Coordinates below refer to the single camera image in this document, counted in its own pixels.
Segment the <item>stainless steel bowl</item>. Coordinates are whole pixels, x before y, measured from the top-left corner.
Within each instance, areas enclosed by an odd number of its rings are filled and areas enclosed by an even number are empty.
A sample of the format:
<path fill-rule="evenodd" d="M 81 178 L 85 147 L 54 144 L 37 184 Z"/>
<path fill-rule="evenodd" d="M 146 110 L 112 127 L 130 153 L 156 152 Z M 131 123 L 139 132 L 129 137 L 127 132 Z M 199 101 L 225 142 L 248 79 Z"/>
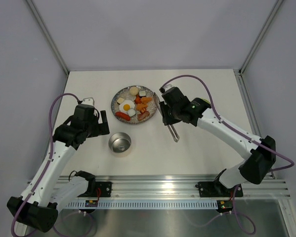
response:
<path fill-rule="evenodd" d="M 124 158 L 131 153 L 131 144 L 131 137 L 124 132 L 115 133 L 108 140 L 111 155 L 118 158 Z"/>

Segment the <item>stainless steel tongs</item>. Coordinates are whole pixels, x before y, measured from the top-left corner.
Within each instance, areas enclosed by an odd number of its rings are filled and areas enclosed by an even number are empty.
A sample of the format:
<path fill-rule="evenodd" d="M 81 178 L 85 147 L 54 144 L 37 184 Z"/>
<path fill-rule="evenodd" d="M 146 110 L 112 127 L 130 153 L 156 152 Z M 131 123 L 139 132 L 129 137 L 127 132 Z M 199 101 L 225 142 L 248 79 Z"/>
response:
<path fill-rule="evenodd" d="M 159 99 L 159 97 L 157 96 L 157 94 L 155 92 L 153 94 L 153 100 L 154 100 L 154 102 L 155 102 L 155 104 L 157 106 L 158 111 L 162 115 L 162 111 L 161 111 L 161 107 L 160 107 L 160 99 Z M 180 137 L 179 137 L 176 129 L 174 128 L 173 125 L 167 125 L 167 128 L 168 128 L 168 130 L 169 130 L 169 132 L 170 132 L 170 134 L 171 134 L 174 142 L 177 143 L 179 141 Z"/>

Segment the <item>orange fried nugget toy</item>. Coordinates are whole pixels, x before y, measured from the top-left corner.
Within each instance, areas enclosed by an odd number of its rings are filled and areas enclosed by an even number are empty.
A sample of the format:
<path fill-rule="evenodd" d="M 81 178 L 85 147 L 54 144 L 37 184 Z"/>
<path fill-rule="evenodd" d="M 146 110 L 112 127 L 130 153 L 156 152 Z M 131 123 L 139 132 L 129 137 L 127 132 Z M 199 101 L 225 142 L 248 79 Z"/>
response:
<path fill-rule="evenodd" d="M 147 103 L 151 102 L 152 100 L 153 100 L 152 97 L 142 97 L 140 99 L 140 101 L 141 101 L 142 104 L 147 104 Z"/>

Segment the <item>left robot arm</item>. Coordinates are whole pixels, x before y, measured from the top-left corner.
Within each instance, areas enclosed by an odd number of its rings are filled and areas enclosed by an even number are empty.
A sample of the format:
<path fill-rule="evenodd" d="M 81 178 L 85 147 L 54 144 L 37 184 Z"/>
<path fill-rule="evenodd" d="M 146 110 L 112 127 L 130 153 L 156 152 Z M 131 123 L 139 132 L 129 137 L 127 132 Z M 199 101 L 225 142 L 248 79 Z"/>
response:
<path fill-rule="evenodd" d="M 19 197 L 10 197 L 7 208 L 13 223 L 19 222 L 46 233 L 58 214 L 77 197 L 98 198 L 105 188 L 96 183 L 95 175 L 79 171 L 64 187 L 54 192 L 64 167 L 88 138 L 108 135 L 106 111 L 78 104 L 72 116 L 51 133 L 50 150 L 36 175 Z"/>

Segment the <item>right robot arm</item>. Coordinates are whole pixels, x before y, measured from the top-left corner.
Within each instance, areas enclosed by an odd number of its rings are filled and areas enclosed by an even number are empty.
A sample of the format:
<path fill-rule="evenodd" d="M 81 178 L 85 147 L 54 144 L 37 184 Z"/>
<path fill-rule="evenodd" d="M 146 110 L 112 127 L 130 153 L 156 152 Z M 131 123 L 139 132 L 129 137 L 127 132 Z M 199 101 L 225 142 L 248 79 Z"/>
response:
<path fill-rule="evenodd" d="M 235 125 L 227 126 L 216 115 L 213 106 L 200 98 L 190 101 L 178 87 L 160 88 L 163 100 L 159 103 L 164 125 L 179 122 L 191 124 L 216 136 L 233 148 L 243 162 L 222 170 L 213 181 L 199 182 L 201 197 L 228 197 L 237 185 L 249 182 L 258 185 L 276 161 L 272 151 L 276 148 L 273 138 L 250 134 Z"/>

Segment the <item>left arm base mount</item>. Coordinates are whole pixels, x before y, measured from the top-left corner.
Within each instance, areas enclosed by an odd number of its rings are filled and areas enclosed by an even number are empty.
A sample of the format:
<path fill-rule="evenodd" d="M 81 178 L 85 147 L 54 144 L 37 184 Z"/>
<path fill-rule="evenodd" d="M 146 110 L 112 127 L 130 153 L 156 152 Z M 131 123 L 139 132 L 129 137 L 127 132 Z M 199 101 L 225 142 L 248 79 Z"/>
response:
<path fill-rule="evenodd" d="M 112 182 L 96 181 L 95 184 L 92 184 L 88 196 L 91 198 L 110 198 L 112 192 L 112 185 Z"/>

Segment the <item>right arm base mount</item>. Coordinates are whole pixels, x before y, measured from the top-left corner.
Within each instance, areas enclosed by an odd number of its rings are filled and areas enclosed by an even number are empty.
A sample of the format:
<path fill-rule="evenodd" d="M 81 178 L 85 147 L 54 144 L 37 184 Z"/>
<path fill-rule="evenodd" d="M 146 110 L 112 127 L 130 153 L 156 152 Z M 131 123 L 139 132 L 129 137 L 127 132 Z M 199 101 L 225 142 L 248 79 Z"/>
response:
<path fill-rule="evenodd" d="M 214 181 L 198 182 L 195 188 L 198 189 L 201 198 L 232 198 L 233 195 L 235 195 L 236 198 L 242 198 L 244 196 L 242 186 L 228 189 Z"/>

